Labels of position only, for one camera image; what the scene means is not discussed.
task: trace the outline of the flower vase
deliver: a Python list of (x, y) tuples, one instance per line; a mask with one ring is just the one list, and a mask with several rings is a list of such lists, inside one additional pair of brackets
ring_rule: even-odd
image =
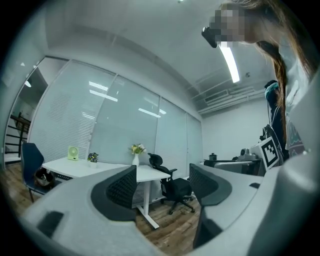
[(97, 165), (98, 165), (98, 163), (97, 162), (89, 162), (89, 166), (90, 166), (90, 168), (92, 168), (92, 169), (95, 169), (95, 168), (97, 168)]
[(132, 165), (139, 167), (139, 154), (134, 154), (134, 158), (132, 160)]

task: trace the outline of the white shirt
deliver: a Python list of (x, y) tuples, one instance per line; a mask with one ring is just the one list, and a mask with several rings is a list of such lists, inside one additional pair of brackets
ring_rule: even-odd
[(309, 86), (308, 76), (302, 64), (291, 48), (289, 42), (282, 38), (279, 44), (279, 53), (286, 66), (287, 84), (285, 87), (285, 121), (286, 121), (286, 145), (289, 156), (301, 154), (305, 148), (290, 120), (290, 111), (306, 94)]

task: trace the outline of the green fan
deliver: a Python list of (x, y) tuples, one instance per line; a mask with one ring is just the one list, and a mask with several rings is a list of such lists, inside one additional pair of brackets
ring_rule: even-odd
[(69, 146), (68, 159), (77, 161), (79, 159), (79, 148), (76, 146)]

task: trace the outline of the vr headset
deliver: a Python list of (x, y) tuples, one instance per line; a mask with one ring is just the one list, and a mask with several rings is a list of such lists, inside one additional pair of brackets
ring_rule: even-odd
[(215, 41), (215, 29), (210, 28), (209, 26), (202, 29), (201, 35), (204, 39), (211, 45), (212, 48), (217, 48), (218, 43)]

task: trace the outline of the small succulent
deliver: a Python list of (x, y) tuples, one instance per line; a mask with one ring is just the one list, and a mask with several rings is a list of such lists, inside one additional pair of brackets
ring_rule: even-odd
[(90, 161), (90, 162), (93, 162), (93, 163), (97, 163), (98, 162), (98, 154), (97, 153), (90, 153), (88, 155), (88, 158), (87, 160)]

